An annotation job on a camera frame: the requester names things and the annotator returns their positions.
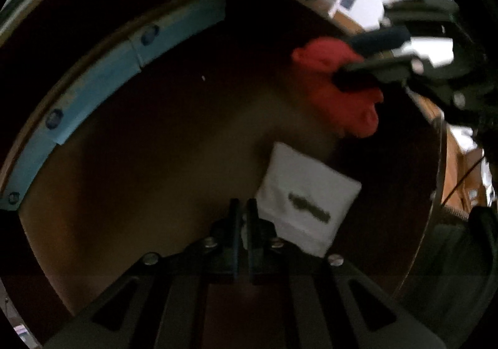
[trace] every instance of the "white cloth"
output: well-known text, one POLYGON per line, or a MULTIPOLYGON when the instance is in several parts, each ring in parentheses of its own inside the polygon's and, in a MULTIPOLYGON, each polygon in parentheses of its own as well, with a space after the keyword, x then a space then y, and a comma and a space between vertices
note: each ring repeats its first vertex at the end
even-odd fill
POLYGON ((323 257, 362 185, 322 162, 276 143, 257 192, 260 218, 303 252, 323 257))

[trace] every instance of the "black cable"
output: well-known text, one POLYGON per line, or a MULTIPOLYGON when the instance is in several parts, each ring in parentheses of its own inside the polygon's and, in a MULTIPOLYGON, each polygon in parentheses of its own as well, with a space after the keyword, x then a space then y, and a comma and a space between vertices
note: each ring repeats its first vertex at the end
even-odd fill
POLYGON ((484 155, 482 157, 479 158, 479 160, 474 163, 474 165, 471 166, 471 168, 465 172, 465 174, 460 178, 460 180, 457 182, 457 184, 455 185, 455 187, 451 190, 450 194, 446 196, 444 202, 442 203, 442 205, 445 205, 448 200, 450 199, 450 197, 452 196, 452 194, 455 192, 456 189, 458 189, 458 187, 463 183, 463 181, 467 178, 468 175, 470 175, 470 172, 472 172, 474 170, 474 168, 479 165, 479 163, 482 162, 482 160, 484 159, 484 155))

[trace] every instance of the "crumpled red cloth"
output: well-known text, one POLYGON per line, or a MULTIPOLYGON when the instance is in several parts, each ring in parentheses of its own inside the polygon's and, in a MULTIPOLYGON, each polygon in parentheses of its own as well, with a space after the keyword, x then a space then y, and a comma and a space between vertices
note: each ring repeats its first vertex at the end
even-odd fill
POLYGON ((295 49, 292 60, 300 67, 296 80, 307 99, 337 132, 364 138, 377 131, 375 104, 384 101, 382 91, 374 87, 342 92, 331 81, 343 65, 363 61, 361 55, 341 40, 320 37, 295 49))

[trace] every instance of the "dark green fabric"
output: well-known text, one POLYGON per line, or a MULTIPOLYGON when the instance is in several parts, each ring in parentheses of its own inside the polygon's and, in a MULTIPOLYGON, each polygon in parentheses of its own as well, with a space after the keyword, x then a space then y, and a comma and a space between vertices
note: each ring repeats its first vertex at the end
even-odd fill
POLYGON ((496 221, 477 208, 465 226, 438 225, 402 305, 449 349, 459 347, 496 292, 496 221))

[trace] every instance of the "bolt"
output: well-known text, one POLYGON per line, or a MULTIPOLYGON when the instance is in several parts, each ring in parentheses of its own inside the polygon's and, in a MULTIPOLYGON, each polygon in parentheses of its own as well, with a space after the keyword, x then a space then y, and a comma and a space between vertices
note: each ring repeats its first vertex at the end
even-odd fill
POLYGON ((48 114, 47 118, 45 119, 45 125, 49 130, 53 130, 59 127, 59 124, 61 124, 63 117, 64 113, 61 109, 54 109, 48 114))
POLYGON ((145 29, 140 41, 145 46, 151 45, 158 34, 159 34, 159 26, 151 25, 147 29, 145 29))
POLYGON ((273 249, 283 248, 283 241, 278 237, 270 239, 270 243, 273 249))
POLYGON ((16 205, 19 203, 19 193, 14 191, 10 195, 8 195, 8 203, 10 205, 16 205))
POLYGON ((208 249, 215 248, 218 246, 216 239, 212 236, 208 236, 207 238, 204 238, 203 243, 204 243, 204 247, 208 248, 208 249))
POLYGON ((384 27, 391 27, 392 23, 391 23, 391 19, 389 17, 383 17, 381 20, 380 20, 380 24, 384 27))
POLYGON ((339 267, 344 263, 344 258, 337 253, 334 253, 332 255, 329 255, 327 261, 329 262, 330 266, 339 267))
POLYGON ((159 262, 160 256, 155 252, 146 253, 142 257, 142 263, 147 266, 156 265, 159 262))
POLYGON ((453 94, 453 104, 457 108, 463 109, 465 107, 465 95, 462 92, 455 92, 453 94))
POLYGON ((424 73, 424 63, 419 59, 411 60, 411 69, 417 75, 422 75, 424 73))

